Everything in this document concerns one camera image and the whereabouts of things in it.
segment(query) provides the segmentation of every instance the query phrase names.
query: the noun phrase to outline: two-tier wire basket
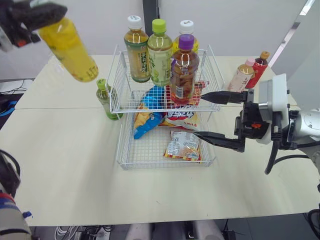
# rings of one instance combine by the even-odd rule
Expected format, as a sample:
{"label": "two-tier wire basket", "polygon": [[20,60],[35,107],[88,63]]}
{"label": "two-tier wire basket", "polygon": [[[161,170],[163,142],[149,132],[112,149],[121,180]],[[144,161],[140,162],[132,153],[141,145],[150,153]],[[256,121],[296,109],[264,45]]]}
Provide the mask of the two-tier wire basket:
{"label": "two-tier wire basket", "polygon": [[[195,79],[195,88],[201,86],[201,94],[220,91],[224,87],[224,79],[218,67],[217,60],[210,45],[207,50],[198,51],[200,65]],[[124,169],[136,168],[166,168],[166,167],[207,167],[216,158],[213,147],[199,140],[201,161],[187,161],[179,158],[164,157],[165,150],[171,141],[171,131],[181,131],[175,127],[155,127],[140,139],[134,139],[134,118],[137,112],[185,112],[185,108],[170,106],[163,98],[162,109],[138,109],[141,99],[153,86],[153,82],[139,83],[131,78],[127,51],[119,51],[116,46],[112,65],[107,79],[111,85],[110,110],[112,113],[127,113],[121,119],[121,128],[117,143],[116,159]],[[219,111],[217,104],[200,99],[195,105],[188,106],[188,112],[196,112],[200,118],[201,131],[209,131],[209,119],[212,112]],[[201,112],[207,114],[203,119]]]}

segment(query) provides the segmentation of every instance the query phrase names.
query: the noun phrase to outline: black pole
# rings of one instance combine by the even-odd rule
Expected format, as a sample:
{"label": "black pole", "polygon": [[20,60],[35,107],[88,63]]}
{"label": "black pole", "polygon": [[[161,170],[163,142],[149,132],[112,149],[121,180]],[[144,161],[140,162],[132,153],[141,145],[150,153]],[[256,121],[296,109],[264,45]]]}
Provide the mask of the black pole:
{"label": "black pole", "polygon": [[151,36],[153,34],[152,20],[160,18],[158,0],[142,0],[142,5],[145,33]]}

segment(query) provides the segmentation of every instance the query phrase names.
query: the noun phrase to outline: plastic bottle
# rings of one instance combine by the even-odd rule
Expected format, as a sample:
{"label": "plastic bottle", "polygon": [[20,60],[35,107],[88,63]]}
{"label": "plastic bottle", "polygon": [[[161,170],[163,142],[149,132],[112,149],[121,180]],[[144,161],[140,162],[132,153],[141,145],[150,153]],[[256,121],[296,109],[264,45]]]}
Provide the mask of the plastic bottle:
{"label": "plastic bottle", "polygon": [[128,31],[124,35],[124,43],[128,51],[131,77],[138,83],[150,79],[148,35],[141,30],[142,22],[139,16],[128,16]]}
{"label": "plastic bottle", "polygon": [[254,69],[252,68],[254,63],[255,60],[250,57],[245,61],[245,64],[238,66],[234,77],[227,87],[228,91],[240,93],[245,89],[248,81],[255,73]]}
{"label": "plastic bottle", "polygon": [[[182,20],[180,22],[180,35],[181,34],[193,34],[195,30],[195,25],[194,22],[191,20]],[[172,52],[175,53],[176,51],[179,50],[179,36],[177,36],[175,38],[175,40],[172,43]],[[194,38],[194,43],[193,43],[193,48],[192,51],[194,51],[196,54],[198,53],[198,49],[199,49],[199,42],[196,38]]]}
{"label": "plastic bottle", "polygon": [[192,51],[195,38],[191,34],[182,34],[179,37],[179,50],[172,58],[171,65],[171,99],[179,105],[189,103],[194,95],[196,73],[199,66],[199,57]]}
{"label": "plastic bottle", "polygon": [[257,84],[260,77],[268,67],[267,58],[269,57],[269,55],[270,55],[269,52],[263,51],[260,57],[255,59],[255,63],[252,66],[254,70],[254,77],[249,80],[249,82],[245,86],[246,89],[252,89]]}
{"label": "plastic bottle", "polygon": [[97,77],[98,67],[88,55],[71,20],[64,17],[57,23],[40,28],[39,35],[76,80],[90,82]]}
{"label": "plastic bottle", "polygon": [[[123,113],[112,114],[110,112],[110,99],[106,89],[106,79],[105,78],[98,79],[96,81],[96,85],[98,86],[98,90],[96,91],[96,96],[99,99],[100,103],[102,104],[108,118],[110,118],[111,120],[118,120],[119,118],[121,118],[124,115]],[[111,87],[109,85],[107,85],[107,87],[108,87],[108,90],[111,91]]]}
{"label": "plastic bottle", "polygon": [[163,87],[170,83],[172,40],[166,32],[166,21],[152,21],[153,34],[148,40],[149,66],[152,82]]}

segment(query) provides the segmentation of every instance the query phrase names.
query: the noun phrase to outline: white bottle cap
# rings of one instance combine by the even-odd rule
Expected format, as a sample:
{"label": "white bottle cap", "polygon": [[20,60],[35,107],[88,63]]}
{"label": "white bottle cap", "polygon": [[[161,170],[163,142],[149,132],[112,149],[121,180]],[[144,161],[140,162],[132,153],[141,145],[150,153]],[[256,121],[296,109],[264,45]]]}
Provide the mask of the white bottle cap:
{"label": "white bottle cap", "polygon": [[130,29],[141,29],[142,28],[142,22],[141,17],[139,16],[128,16],[128,27]]}
{"label": "white bottle cap", "polygon": [[195,30],[194,22],[191,20],[182,20],[180,22],[180,34],[193,34]]}

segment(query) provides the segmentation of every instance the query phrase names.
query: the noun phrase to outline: table surface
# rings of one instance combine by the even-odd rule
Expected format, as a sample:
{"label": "table surface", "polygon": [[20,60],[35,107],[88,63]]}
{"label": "table surface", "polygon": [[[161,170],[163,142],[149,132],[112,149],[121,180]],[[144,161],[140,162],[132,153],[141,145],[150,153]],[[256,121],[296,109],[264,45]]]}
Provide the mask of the table surface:
{"label": "table surface", "polygon": [[[111,55],[93,55],[98,65],[98,78],[107,78],[112,64]],[[217,56],[216,60],[227,86],[237,67],[243,64],[247,56]],[[274,72],[268,67],[260,81],[272,79]],[[254,101],[259,102],[259,84],[256,85]],[[33,81],[28,91],[17,103],[16,109],[50,109],[50,108],[102,108],[96,97],[96,81],[83,83],[75,80],[60,64],[56,57],[52,57],[48,64]],[[296,106],[297,103],[291,94],[288,103]],[[222,107],[239,106],[229,103]]]}
{"label": "table surface", "polygon": [[[211,130],[232,137],[240,110],[214,112]],[[213,147],[210,167],[123,170],[115,157],[119,127],[103,108],[13,112],[0,146],[21,165],[15,199],[31,211],[30,226],[271,216],[307,212],[320,201],[311,160],[286,160],[265,175],[271,145],[251,139],[244,153]]]}

